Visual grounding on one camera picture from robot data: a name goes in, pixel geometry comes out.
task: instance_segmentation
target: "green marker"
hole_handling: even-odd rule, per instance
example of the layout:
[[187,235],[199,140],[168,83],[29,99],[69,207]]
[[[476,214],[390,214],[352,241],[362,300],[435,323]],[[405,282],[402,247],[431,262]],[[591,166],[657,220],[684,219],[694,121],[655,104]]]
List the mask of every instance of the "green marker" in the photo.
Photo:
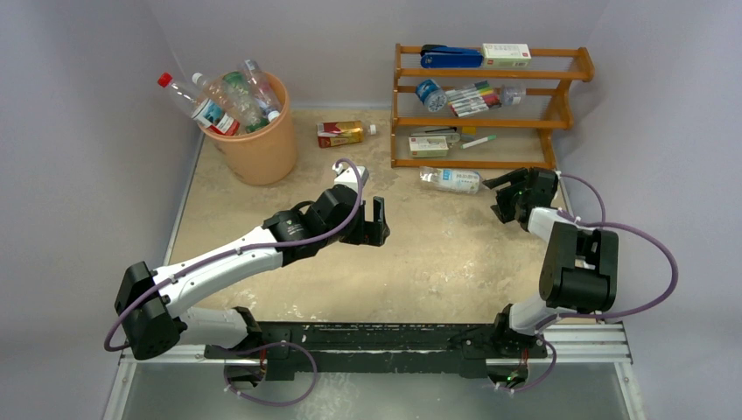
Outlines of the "green marker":
[[495,136],[495,135],[491,135],[491,136],[487,136],[487,137],[482,137],[479,140],[474,140],[473,142],[461,144],[461,149],[468,149],[468,148],[470,148],[472,146],[476,146],[477,144],[483,144],[483,143],[486,143],[486,142],[488,142],[490,140],[494,140],[495,138],[497,138],[497,136]]

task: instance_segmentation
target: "blue stapler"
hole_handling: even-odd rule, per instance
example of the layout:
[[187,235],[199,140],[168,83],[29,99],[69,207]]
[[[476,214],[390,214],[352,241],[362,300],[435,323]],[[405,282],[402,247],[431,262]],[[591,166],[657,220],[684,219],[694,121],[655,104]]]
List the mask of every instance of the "blue stapler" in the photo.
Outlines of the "blue stapler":
[[441,67],[479,67],[482,64],[480,50],[455,48],[445,45],[425,44],[420,50],[420,66],[424,68]]

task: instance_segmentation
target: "trash bin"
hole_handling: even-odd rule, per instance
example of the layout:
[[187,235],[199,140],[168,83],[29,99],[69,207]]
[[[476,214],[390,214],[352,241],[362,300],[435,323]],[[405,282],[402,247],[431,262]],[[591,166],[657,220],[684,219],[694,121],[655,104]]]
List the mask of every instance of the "trash bin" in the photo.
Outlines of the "trash bin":
[[211,138],[224,155],[234,175],[251,186],[266,186],[280,181],[297,162],[297,141],[291,120],[289,93],[276,76],[271,73],[266,75],[276,97],[283,104],[277,119],[245,136],[222,136],[201,127],[201,131]]

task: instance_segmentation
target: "wooden rack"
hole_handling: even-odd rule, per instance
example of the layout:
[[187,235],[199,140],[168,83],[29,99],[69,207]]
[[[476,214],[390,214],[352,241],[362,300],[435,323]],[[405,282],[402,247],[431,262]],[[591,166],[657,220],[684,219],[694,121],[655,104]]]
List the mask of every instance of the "wooden rack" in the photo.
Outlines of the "wooden rack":
[[[533,64],[530,69],[488,69],[488,68],[422,68],[419,66],[420,46],[396,45],[395,48],[395,78],[394,78],[394,96],[392,100],[391,115],[391,165],[396,166],[433,166],[433,167],[450,167],[450,168],[483,168],[483,169],[513,169],[523,166],[537,166],[542,168],[553,169],[556,165],[554,151],[551,146],[551,135],[554,129],[567,130],[574,123],[572,112],[570,110],[569,92],[570,85],[573,81],[591,81],[595,73],[595,68],[590,60],[590,54],[584,47],[576,50],[564,49],[531,49],[533,61],[541,57],[567,58],[571,59],[566,70],[550,71],[535,69]],[[412,54],[417,59],[403,60],[404,54]],[[403,62],[415,63],[403,66]],[[544,101],[545,107],[538,117],[530,118],[510,118],[501,119],[498,117],[498,111],[491,110],[486,113],[472,115],[471,117],[457,118],[453,113],[447,112],[447,115],[438,116],[438,113],[430,113],[430,116],[419,115],[400,115],[398,112],[399,94],[415,94],[416,85],[400,85],[400,79],[404,77],[417,78],[476,78],[484,79],[521,79],[521,80],[541,80],[541,81],[559,81],[556,88],[528,88],[526,98],[529,96],[548,96],[548,104]],[[443,86],[443,90],[455,87]],[[542,162],[510,162],[510,161],[490,161],[490,160],[454,160],[452,157],[438,157],[427,159],[413,159],[398,156],[396,144],[396,132],[402,126],[425,126],[425,125],[442,125],[456,127],[491,127],[491,128],[531,128],[541,144],[543,153]]]

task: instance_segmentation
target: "white wall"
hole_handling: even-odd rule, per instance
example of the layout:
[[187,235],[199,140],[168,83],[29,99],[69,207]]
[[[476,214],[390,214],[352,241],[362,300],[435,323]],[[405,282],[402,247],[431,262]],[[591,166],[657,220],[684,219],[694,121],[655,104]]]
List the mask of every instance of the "white wall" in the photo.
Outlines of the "white wall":
[[278,75],[296,106],[387,107],[394,45],[525,42],[575,48],[607,0],[150,0],[186,74],[247,57]]
[[0,418],[100,418],[125,268],[162,262],[195,130],[144,1],[0,5]]
[[[563,170],[595,183],[610,221],[646,229],[679,262],[675,295],[626,319],[650,418],[742,410],[740,16],[739,2],[612,0],[587,43],[596,78],[572,92],[577,126],[556,141]],[[598,217],[588,191],[569,192]],[[659,252],[621,240],[614,309],[669,280]]]

